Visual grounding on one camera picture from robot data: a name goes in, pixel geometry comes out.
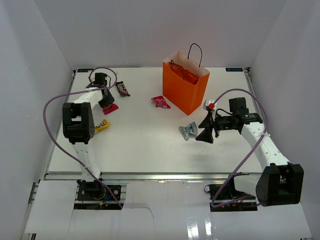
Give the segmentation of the red snack packet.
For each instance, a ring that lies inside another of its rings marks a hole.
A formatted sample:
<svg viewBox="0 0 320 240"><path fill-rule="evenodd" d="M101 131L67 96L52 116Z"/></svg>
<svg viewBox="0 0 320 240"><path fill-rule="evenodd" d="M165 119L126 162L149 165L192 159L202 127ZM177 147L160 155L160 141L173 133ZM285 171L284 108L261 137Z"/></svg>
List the red snack packet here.
<svg viewBox="0 0 320 240"><path fill-rule="evenodd" d="M102 108L102 112L104 113L104 115L108 115L114 111L116 111L119 107L115 104L115 103L110 103L107 106L104 106Z"/></svg>

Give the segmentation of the silver blue wrapper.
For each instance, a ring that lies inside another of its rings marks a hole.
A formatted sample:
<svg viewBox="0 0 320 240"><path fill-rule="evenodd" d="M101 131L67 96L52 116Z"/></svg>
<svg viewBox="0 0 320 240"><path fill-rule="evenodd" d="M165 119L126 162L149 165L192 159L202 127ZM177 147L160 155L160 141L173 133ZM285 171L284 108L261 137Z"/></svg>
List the silver blue wrapper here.
<svg viewBox="0 0 320 240"><path fill-rule="evenodd" d="M198 136L198 128L196 123L193 121L189 123L187 126L179 126L178 127L179 132L183 136L185 141L188 141L189 138L195 138Z"/></svg>

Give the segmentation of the brown M&M's pack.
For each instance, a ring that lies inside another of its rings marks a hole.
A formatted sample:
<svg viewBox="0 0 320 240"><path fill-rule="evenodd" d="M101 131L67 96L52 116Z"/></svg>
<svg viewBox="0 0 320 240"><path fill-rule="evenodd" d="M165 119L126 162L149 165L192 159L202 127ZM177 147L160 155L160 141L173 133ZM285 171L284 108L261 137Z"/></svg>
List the brown M&M's pack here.
<svg viewBox="0 0 320 240"><path fill-rule="evenodd" d="M115 86L117 87L118 93L121 97L130 97L131 96L123 81L117 81L115 83Z"/></svg>

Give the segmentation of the yellow M&M's pack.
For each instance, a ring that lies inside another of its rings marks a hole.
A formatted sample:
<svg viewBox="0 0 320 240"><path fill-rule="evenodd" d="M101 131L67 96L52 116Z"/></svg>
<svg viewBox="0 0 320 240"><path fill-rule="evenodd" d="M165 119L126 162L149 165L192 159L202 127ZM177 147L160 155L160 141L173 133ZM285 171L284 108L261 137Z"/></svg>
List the yellow M&M's pack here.
<svg viewBox="0 0 320 240"><path fill-rule="evenodd" d="M99 125L95 127L95 132L100 133L106 128L108 128L109 126L110 126L110 123L106 119L104 119Z"/></svg>

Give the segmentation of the pink candy packet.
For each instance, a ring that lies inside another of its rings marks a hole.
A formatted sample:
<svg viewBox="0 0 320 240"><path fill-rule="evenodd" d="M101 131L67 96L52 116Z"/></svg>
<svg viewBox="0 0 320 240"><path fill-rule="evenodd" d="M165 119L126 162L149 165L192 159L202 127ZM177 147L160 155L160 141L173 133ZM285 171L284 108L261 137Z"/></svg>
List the pink candy packet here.
<svg viewBox="0 0 320 240"><path fill-rule="evenodd" d="M167 104L165 98L160 95L156 97L152 97L151 101L155 104L156 108L170 109L171 107Z"/></svg>

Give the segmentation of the orange chips bag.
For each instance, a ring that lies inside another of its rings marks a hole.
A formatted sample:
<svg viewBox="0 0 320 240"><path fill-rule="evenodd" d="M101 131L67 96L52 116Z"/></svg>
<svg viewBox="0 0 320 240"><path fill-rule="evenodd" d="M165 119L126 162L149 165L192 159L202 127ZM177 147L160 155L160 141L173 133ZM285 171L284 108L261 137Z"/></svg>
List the orange chips bag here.
<svg viewBox="0 0 320 240"><path fill-rule="evenodd" d="M179 77L181 77L186 82L196 85L199 81L199 77L193 73L191 73L189 70L187 70L185 67L176 64L173 60L171 60L169 63L170 69Z"/></svg>

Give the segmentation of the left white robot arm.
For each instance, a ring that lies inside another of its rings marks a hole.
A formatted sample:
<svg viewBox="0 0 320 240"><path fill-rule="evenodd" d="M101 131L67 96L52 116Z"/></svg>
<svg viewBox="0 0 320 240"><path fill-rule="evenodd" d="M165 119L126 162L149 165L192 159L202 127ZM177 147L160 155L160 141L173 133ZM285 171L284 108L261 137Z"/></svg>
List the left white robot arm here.
<svg viewBox="0 0 320 240"><path fill-rule="evenodd" d="M96 105L104 108L115 101L108 89L110 83L110 76L98 72L94 80L87 85L87 92L76 100L62 105L63 135L72 144L77 159L81 161L82 182L93 182L101 175L95 160L93 145L90 143L96 133L92 110Z"/></svg>

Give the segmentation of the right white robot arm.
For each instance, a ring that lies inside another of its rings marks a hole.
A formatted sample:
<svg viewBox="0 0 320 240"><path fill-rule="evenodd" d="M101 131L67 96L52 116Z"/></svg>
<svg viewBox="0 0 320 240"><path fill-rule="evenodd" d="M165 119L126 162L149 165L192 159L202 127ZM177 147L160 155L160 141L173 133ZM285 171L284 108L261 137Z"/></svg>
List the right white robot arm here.
<svg viewBox="0 0 320 240"><path fill-rule="evenodd" d="M265 132L266 123L258 113L251 113L244 97L229 100L230 112L221 116L213 100L206 100L207 111L199 128L203 131L197 141L212 144L221 131L235 130L250 145L250 154L255 154L260 163L260 176L236 172L215 192L215 201L226 188L226 195L236 200L240 196L254 196L263 207L295 205L301 200L304 170L300 164L291 163L277 148L270 135Z"/></svg>

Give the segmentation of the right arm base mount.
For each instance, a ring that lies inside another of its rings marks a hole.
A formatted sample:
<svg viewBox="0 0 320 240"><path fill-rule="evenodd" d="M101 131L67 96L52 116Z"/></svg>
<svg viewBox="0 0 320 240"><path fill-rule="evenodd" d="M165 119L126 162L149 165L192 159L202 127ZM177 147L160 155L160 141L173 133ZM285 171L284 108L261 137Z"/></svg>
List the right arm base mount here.
<svg viewBox="0 0 320 240"><path fill-rule="evenodd" d="M246 193L232 189L229 186L223 188L214 205L221 205L219 207L210 206L211 213L226 213L226 212L253 212L258 210L258 203L254 196L246 197L238 200L238 198L247 196Z"/></svg>

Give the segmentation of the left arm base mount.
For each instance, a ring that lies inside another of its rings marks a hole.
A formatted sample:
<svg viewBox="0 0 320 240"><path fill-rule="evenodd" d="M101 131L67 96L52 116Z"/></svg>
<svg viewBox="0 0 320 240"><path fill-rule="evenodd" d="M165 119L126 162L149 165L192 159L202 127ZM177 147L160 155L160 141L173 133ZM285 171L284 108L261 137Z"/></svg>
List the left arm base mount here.
<svg viewBox="0 0 320 240"><path fill-rule="evenodd" d="M110 193L104 186L96 180L87 182L77 180L77 192L74 202L75 210L121 210L123 203L120 205L115 201L121 201L122 186L108 185Z"/></svg>

